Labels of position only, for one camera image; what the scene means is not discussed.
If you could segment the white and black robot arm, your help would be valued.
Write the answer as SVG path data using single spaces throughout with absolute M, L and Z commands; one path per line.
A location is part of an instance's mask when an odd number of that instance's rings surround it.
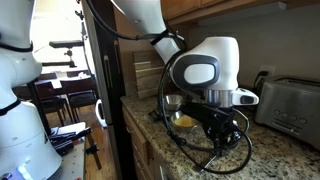
M 233 37 L 208 37 L 188 52 L 174 42 L 162 19 L 160 0 L 112 0 L 153 43 L 165 71 L 187 93 L 221 92 L 212 106 L 256 105 L 259 98 L 238 87 L 239 48 Z M 40 75 L 30 26 L 35 0 L 0 0 L 0 174 L 12 180 L 47 180 L 62 159 L 47 141 L 36 106 L 12 91 Z

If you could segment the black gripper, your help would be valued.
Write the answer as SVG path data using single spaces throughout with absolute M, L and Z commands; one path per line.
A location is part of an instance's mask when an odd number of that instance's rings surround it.
M 242 136 L 233 122 L 231 108 L 216 108 L 200 103 L 188 102 L 181 107 L 183 114 L 197 120 L 216 149 L 235 148 Z

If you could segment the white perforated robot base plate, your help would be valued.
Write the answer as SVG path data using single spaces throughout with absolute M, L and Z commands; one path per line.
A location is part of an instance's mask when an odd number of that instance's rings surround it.
M 58 129 L 57 135 L 68 135 L 58 170 L 48 180 L 85 180 L 86 156 L 94 158 L 94 167 L 102 168 L 97 152 L 99 148 L 91 136 L 92 130 L 85 122 L 71 124 Z

